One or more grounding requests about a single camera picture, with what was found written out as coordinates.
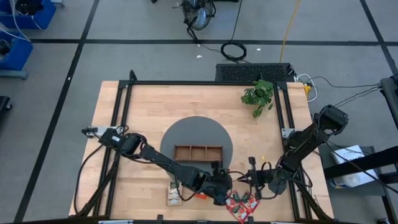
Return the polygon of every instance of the gray round platform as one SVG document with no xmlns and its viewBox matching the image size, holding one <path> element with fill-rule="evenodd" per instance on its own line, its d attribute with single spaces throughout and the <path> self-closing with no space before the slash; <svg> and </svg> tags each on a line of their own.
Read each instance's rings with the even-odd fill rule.
<svg viewBox="0 0 398 224">
<path fill-rule="evenodd" d="M 160 144 L 160 153 L 174 159 L 174 145 L 222 146 L 223 165 L 229 167 L 232 159 L 232 140 L 222 125 L 201 116 L 184 118 L 169 127 Z M 210 162 L 179 162 L 181 165 L 195 166 L 212 174 Z"/>
</svg>

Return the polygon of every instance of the wooden tray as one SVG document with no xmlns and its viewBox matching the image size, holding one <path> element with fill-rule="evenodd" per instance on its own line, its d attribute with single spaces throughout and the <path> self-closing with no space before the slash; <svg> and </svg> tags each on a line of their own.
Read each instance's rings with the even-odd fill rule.
<svg viewBox="0 0 398 224">
<path fill-rule="evenodd" d="M 176 146 L 174 159 L 180 162 L 213 162 L 223 160 L 222 146 Z"/>
</svg>

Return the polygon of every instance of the wooden tabletop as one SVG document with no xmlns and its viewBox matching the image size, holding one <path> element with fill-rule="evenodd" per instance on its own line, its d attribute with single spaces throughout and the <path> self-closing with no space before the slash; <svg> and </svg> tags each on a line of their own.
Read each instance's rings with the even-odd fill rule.
<svg viewBox="0 0 398 224">
<path fill-rule="evenodd" d="M 118 82 L 102 83 L 93 126 L 109 126 L 117 87 Z M 148 143 L 159 150 L 162 137 L 171 125 L 189 116 L 204 116 L 219 122 L 232 139 L 234 150 L 229 169 L 246 173 L 250 169 L 249 156 L 256 158 L 257 165 L 269 161 L 274 166 L 283 152 L 276 109 L 274 107 L 270 111 L 265 111 L 261 117 L 254 119 L 253 107 L 242 104 L 240 100 L 245 88 L 248 86 L 134 85 L 127 117 L 129 132 L 145 135 Z M 295 127 L 306 128 L 311 124 L 311 118 L 303 85 L 288 83 L 288 88 Z M 279 94 L 287 126 L 283 94 L 282 92 Z M 123 102 L 124 96 L 121 100 L 118 124 L 122 115 Z M 97 139 L 89 139 L 84 158 L 98 146 Z M 97 188 L 104 151 L 103 149 L 96 153 L 86 163 L 81 173 L 78 193 L 79 209 Z M 303 168 L 313 182 L 314 198 L 326 214 L 333 217 L 319 156 L 311 153 L 303 161 Z M 122 158 L 111 218 L 153 220 L 158 214 L 163 214 L 165 220 L 235 220 L 225 207 L 213 205 L 212 199 L 193 198 L 188 202 L 183 202 L 181 206 L 167 206 L 166 189 L 169 182 L 170 177 L 160 167 L 139 164 Z M 243 194 L 248 190 L 248 185 L 233 182 L 233 189 Z M 262 193 L 263 197 L 273 195 L 267 187 Z M 106 189 L 103 194 L 103 203 L 101 203 L 101 213 L 104 213 L 107 194 Z M 184 197 L 190 194 L 189 190 L 184 189 Z M 299 193 L 297 198 L 300 200 L 301 217 L 304 217 Z M 255 221 L 293 221 L 289 190 L 287 189 L 275 199 L 261 200 L 252 216 Z"/>
</svg>

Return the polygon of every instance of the gray floor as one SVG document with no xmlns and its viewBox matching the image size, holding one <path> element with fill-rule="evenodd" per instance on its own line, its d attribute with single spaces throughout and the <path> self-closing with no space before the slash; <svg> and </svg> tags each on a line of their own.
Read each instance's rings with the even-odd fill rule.
<svg viewBox="0 0 398 224">
<path fill-rule="evenodd" d="M 189 39 L 176 0 L 100 0 L 88 39 Z M 385 41 L 398 42 L 396 0 L 366 0 Z M 33 39 L 79 39 L 94 0 L 64 0 L 47 30 L 27 30 Z M 282 40 L 294 0 L 244 0 L 235 39 Z M 200 39 L 229 39 L 239 4 L 218 2 L 217 15 L 198 33 Z M 377 41 L 359 0 L 302 0 L 289 40 Z M 218 49 L 220 45 L 208 44 Z M 0 95 L 14 108 L 0 129 L 0 223 L 12 222 L 42 146 L 77 44 L 34 44 L 24 70 L 27 80 L 0 79 Z M 250 62 L 277 62 L 280 45 L 247 45 Z M 388 47 L 398 63 L 398 47 Z M 377 83 L 392 75 L 380 46 L 288 45 L 285 62 L 297 73 L 324 76 L 336 85 Z M 140 80 L 214 80 L 222 55 L 195 44 L 85 44 L 53 134 L 25 221 L 64 218 L 72 201 L 76 174 L 103 80 L 126 79 L 134 69 Z M 319 96 L 312 113 L 364 89 L 335 89 L 315 80 Z M 378 92 L 342 107 L 349 114 L 337 144 L 374 146 L 377 151 L 398 144 L 397 129 L 385 99 Z M 386 216 L 379 197 L 330 195 L 336 218 L 374 223 Z"/>
</svg>

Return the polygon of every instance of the green plant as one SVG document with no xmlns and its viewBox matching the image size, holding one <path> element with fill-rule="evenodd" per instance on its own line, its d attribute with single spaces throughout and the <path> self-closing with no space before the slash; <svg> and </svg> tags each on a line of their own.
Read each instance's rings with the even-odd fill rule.
<svg viewBox="0 0 398 224">
<path fill-rule="evenodd" d="M 255 81 L 254 88 L 244 90 L 244 96 L 241 97 L 242 103 L 247 105 L 259 105 L 253 111 L 253 118 L 261 115 L 264 108 L 267 106 L 268 110 L 272 108 L 272 96 L 274 95 L 274 86 L 270 82 L 264 80 Z"/>
</svg>

